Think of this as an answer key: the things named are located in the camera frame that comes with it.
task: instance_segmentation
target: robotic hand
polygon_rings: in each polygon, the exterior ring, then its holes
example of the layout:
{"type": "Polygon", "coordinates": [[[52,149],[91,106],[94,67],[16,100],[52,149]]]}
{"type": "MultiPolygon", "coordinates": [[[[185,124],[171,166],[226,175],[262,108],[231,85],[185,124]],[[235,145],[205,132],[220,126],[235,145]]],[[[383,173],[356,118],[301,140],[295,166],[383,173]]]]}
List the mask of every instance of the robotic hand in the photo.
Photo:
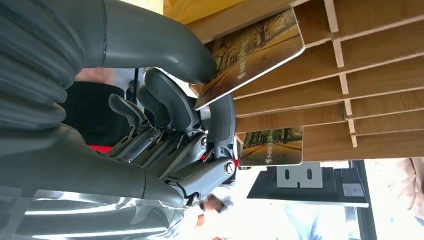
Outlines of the robotic hand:
{"type": "Polygon", "coordinates": [[[196,198],[232,175],[231,95],[212,103],[208,134],[163,72],[205,83],[216,63],[169,18],[118,0],[0,0],[0,239],[143,239],[169,233],[196,198]],[[131,132],[108,154],[60,122],[82,68],[150,68],[136,105],[110,107],[131,132]]]}

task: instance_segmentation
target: autumn tree picture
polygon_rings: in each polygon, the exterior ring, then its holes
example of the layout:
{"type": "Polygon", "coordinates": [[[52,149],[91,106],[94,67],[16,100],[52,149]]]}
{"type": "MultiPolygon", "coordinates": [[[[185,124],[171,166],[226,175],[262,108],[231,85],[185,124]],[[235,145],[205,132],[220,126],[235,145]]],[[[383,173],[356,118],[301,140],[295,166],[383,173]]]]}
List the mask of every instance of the autumn tree picture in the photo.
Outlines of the autumn tree picture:
{"type": "Polygon", "coordinates": [[[299,55],[305,44],[295,13],[289,9],[215,39],[206,47],[216,61],[217,74],[203,85],[196,109],[299,55]]]}
{"type": "Polygon", "coordinates": [[[240,166],[292,165],[302,162],[303,128],[248,132],[240,166]]]}

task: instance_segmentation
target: red stripe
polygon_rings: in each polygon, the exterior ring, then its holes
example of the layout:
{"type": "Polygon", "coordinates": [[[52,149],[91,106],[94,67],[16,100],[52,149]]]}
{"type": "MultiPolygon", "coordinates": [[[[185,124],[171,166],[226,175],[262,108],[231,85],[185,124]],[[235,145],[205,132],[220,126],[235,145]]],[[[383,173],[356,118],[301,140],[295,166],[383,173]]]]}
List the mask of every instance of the red stripe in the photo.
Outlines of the red stripe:
{"type": "Polygon", "coordinates": [[[88,145],[88,146],[94,151],[97,151],[102,154],[106,154],[107,152],[109,152],[110,149],[112,149],[111,146],[98,146],[98,145],[88,145]]]}

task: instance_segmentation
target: wooden slat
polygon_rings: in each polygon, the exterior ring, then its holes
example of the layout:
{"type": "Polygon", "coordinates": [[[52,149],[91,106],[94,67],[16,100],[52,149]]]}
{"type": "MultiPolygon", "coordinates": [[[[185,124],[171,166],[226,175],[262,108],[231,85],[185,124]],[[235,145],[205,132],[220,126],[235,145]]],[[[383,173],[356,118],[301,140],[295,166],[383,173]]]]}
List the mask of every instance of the wooden slat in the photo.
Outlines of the wooden slat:
{"type": "Polygon", "coordinates": [[[270,129],[339,123],[344,120],[343,105],[333,104],[251,117],[238,117],[235,120],[235,131],[237,133],[256,132],[270,129]]]}
{"type": "Polygon", "coordinates": [[[349,94],[343,94],[338,77],[236,99],[238,117],[277,112],[342,99],[356,99],[424,88],[424,57],[349,73],[349,94]]]}
{"type": "Polygon", "coordinates": [[[343,94],[349,93],[349,87],[348,87],[348,80],[346,79],[346,74],[341,73],[338,78],[340,79],[340,85],[341,85],[341,92],[343,94]]]}
{"type": "Polygon", "coordinates": [[[331,40],[323,0],[310,0],[294,7],[300,32],[307,48],[331,40]]]}
{"type": "Polygon", "coordinates": [[[357,136],[352,146],[346,122],[306,126],[303,129],[303,160],[336,161],[424,156],[424,130],[357,136]]]}
{"type": "Polygon", "coordinates": [[[352,36],[424,14],[422,0],[334,0],[334,6],[339,37],[352,36]]]}
{"type": "Polygon", "coordinates": [[[237,141],[240,142],[240,144],[243,144],[246,138],[246,133],[237,133],[235,137],[237,138],[237,141]]]}
{"type": "MultiPolygon", "coordinates": [[[[236,132],[255,132],[285,127],[343,122],[344,105],[315,106],[236,118],[236,132]]],[[[351,100],[352,119],[424,110],[424,89],[351,100]]]]}
{"type": "Polygon", "coordinates": [[[161,0],[163,15],[182,24],[204,18],[244,0],[161,0]]]}
{"type": "Polygon", "coordinates": [[[341,42],[345,64],[341,68],[337,68],[330,42],[308,48],[301,56],[236,90],[233,96],[248,97],[422,56],[422,29],[424,21],[341,42]]]}
{"type": "Polygon", "coordinates": [[[260,95],[236,99],[234,101],[237,117],[247,117],[261,113],[335,103],[343,98],[339,78],[310,82],[260,95]]]}
{"type": "Polygon", "coordinates": [[[343,59],[343,50],[342,44],[339,40],[335,39],[332,41],[332,46],[334,48],[335,62],[337,63],[338,68],[345,66],[345,61],[343,59]]]}
{"type": "Polygon", "coordinates": [[[234,6],[190,22],[187,27],[208,43],[289,8],[292,0],[244,0],[234,6]]]}
{"type": "Polygon", "coordinates": [[[424,130],[424,111],[360,118],[354,120],[356,135],[424,130]]]}
{"type": "Polygon", "coordinates": [[[424,51],[424,21],[341,42],[349,69],[381,63],[424,51]]]}
{"type": "Polygon", "coordinates": [[[424,110],[424,89],[351,100],[352,118],[424,110]]]}
{"type": "Polygon", "coordinates": [[[334,0],[324,0],[325,11],[327,12],[328,26],[330,32],[335,33],[339,31],[339,25],[337,24],[336,9],[334,7],[334,0]]]}
{"type": "Polygon", "coordinates": [[[188,85],[190,89],[193,91],[193,93],[197,96],[199,96],[200,91],[202,90],[203,84],[189,84],[188,85]]]}
{"type": "Polygon", "coordinates": [[[406,89],[422,89],[424,87],[423,66],[424,57],[417,57],[349,73],[346,75],[349,88],[349,94],[346,96],[362,98],[406,89]]]}
{"type": "Polygon", "coordinates": [[[351,105],[351,100],[350,99],[345,99],[344,100],[344,109],[346,111],[346,115],[347,116],[352,116],[352,105],[351,105]]]}
{"type": "Polygon", "coordinates": [[[358,147],[358,139],[357,136],[353,133],[350,134],[350,140],[352,141],[352,147],[357,148],[358,147]]]}

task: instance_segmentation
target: reflective surface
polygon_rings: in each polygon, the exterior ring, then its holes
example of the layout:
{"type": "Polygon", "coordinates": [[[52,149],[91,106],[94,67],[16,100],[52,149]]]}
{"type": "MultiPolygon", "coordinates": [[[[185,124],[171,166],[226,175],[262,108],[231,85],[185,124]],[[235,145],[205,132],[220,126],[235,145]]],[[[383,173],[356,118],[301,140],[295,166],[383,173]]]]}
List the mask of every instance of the reflective surface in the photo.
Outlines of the reflective surface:
{"type": "Polygon", "coordinates": [[[30,195],[0,186],[0,239],[163,239],[186,212],[173,203],[130,197],[50,190],[30,195]]]}

